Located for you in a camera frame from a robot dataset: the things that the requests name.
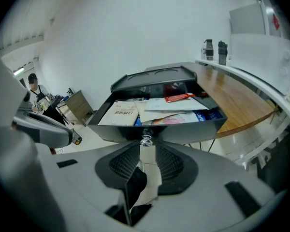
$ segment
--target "white floor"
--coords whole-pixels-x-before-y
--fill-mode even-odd
[[[281,120],[277,115],[264,120],[258,125],[251,127],[245,131],[241,131],[231,136],[216,139],[210,152],[213,154],[227,157],[228,159],[235,161],[262,144],[266,138],[273,133],[280,125]],[[96,133],[94,133],[89,127],[82,125],[68,125],[69,128],[74,128],[75,131],[83,138],[80,145],[70,144],[63,148],[63,150],[57,149],[56,151],[62,154],[79,152],[83,150],[91,150],[101,148],[114,143],[103,141]],[[208,151],[212,140],[203,141],[202,150]],[[195,149],[200,149],[199,143],[191,144]],[[140,148],[140,160],[145,165],[144,172],[147,174],[147,186],[140,195],[140,198],[135,205],[144,204],[152,198],[157,197],[158,186],[161,185],[161,175],[159,168],[155,161],[155,148],[154,147],[141,147]],[[254,169],[251,168],[249,172],[254,173]]]

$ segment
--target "ceiling light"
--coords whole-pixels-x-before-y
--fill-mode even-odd
[[[18,75],[18,74],[22,73],[23,71],[24,71],[24,67],[21,67],[18,70],[13,71],[13,73],[14,73],[14,75]]]

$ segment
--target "black box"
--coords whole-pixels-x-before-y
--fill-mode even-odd
[[[189,92],[196,96],[201,94],[204,90],[197,83],[197,74],[186,68],[185,64],[187,63],[178,64],[176,67],[172,64],[170,65],[171,68],[166,65],[164,69],[123,76],[111,86],[111,96],[99,108],[88,126],[103,140],[111,142],[141,140],[145,133],[150,133],[153,138],[177,144],[214,139],[215,134],[227,120],[227,117],[210,97],[194,98],[211,110],[218,111],[221,118],[174,125],[98,125],[116,100],[140,97],[148,99],[162,98]]]

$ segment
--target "red packet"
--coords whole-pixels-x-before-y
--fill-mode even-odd
[[[188,94],[173,95],[173,96],[169,96],[169,97],[164,97],[164,99],[166,102],[175,102],[178,100],[186,99],[186,98],[191,97],[191,96],[195,96],[195,95],[192,93],[188,93]]]

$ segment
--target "white microwave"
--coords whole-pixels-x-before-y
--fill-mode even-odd
[[[262,34],[231,35],[231,66],[246,71],[282,94],[290,89],[290,40]]]

